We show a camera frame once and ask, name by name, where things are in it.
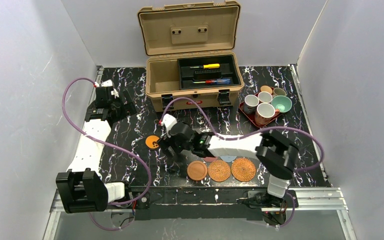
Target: screwdriver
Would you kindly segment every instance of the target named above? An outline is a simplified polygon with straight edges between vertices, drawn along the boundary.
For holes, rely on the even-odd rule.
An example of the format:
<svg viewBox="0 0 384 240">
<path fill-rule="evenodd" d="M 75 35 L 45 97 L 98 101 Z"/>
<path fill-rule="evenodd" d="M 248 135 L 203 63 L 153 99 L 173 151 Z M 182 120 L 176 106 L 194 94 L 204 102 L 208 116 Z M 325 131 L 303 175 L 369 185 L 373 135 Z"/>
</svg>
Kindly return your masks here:
<svg viewBox="0 0 384 240">
<path fill-rule="evenodd" d="M 220 64 L 213 63 L 213 64 L 207 64 L 202 66 L 191 66 L 191 69 L 218 69 L 220 68 Z"/>
<path fill-rule="evenodd" d="M 194 81 L 194 84 L 230 84 L 230 78 L 220 78 L 220 79 L 212 79 L 206 81 Z"/>
</svg>

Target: toolbox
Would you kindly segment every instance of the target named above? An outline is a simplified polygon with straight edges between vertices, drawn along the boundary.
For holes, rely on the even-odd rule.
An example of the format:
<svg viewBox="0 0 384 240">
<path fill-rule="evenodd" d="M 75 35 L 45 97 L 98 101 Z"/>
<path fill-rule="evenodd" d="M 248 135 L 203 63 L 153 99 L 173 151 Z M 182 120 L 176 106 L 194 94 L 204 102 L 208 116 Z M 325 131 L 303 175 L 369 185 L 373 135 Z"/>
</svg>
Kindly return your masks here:
<svg viewBox="0 0 384 240">
<path fill-rule="evenodd" d="M 144 7 L 138 12 L 149 56 L 145 92 L 156 112 L 179 97 L 202 108 L 235 104 L 244 87 L 232 52 L 240 9 L 236 1 L 225 1 Z M 170 106 L 192 108 L 196 106 L 184 99 Z"/>
</svg>

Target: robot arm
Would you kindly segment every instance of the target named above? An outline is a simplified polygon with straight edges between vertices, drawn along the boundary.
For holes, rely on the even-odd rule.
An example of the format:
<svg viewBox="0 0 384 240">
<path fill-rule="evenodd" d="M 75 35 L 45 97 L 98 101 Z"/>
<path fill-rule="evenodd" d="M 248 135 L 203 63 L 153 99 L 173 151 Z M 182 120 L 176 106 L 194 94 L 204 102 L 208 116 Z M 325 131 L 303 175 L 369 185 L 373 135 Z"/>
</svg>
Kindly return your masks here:
<svg viewBox="0 0 384 240">
<path fill-rule="evenodd" d="M 136 114 L 136 109 L 127 91 L 120 97 L 111 80 L 95 91 L 96 99 L 87 108 L 83 131 L 106 141 L 113 124 Z M 103 144 L 82 135 L 67 171 L 58 173 L 56 186 L 67 213 L 104 211 L 108 203 L 128 198 L 125 183 L 101 181 L 99 163 L 103 149 Z"/>
<path fill-rule="evenodd" d="M 241 156 L 258 159 L 270 173 L 267 192 L 283 198 L 298 162 L 298 146 L 278 131 L 255 134 L 244 139 L 223 140 L 213 132 L 198 133 L 184 122 L 166 114 L 161 125 L 166 133 L 158 141 L 162 151 L 172 156 L 182 150 L 205 157 Z"/>
</svg>

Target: gray wall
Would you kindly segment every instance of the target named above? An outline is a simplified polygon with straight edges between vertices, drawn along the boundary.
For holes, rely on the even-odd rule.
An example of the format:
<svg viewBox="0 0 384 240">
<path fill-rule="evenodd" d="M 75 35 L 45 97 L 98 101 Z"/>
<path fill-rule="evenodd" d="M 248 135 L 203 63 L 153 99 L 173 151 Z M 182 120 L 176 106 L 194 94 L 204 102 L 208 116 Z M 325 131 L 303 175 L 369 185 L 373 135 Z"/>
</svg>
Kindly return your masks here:
<svg viewBox="0 0 384 240">
<path fill-rule="evenodd" d="M 145 66 L 137 13 L 145 6 L 205 0 L 62 0 L 94 62 L 104 67 Z M 238 0 L 234 52 L 240 65 L 286 66 L 298 56 L 325 0 Z"/>
<path fill-rule="evenodd" d="M 62 93 L 80 76 L 96 66 L 60 0 L 0 0 L 0 240 L 43 237 L 56 174 L 80 136 L 62 117 Z M 84 82 L 70 92 L 77 124 L 91 92 Z"/>
<path fill-rule="evenodd" d="M 330 0 L 298 75 L 357 237 L 384 239 L 384 1 Z"/>
</svg>

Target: yellow screwdriver handle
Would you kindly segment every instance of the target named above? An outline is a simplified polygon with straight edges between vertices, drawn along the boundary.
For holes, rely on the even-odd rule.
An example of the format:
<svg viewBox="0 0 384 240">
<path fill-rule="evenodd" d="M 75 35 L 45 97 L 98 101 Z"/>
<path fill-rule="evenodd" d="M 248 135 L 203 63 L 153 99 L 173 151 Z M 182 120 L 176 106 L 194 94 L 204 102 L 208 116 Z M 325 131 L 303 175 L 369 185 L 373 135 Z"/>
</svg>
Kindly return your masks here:
<svg viewBox="0 0 384 240">
<path fill-rule="evenodd" d="M 220 64 L 214 63 L 214 64 L 207 64 L 203 66 L 204 69 L 217 69 L 220 68 Z"/>
</svg>

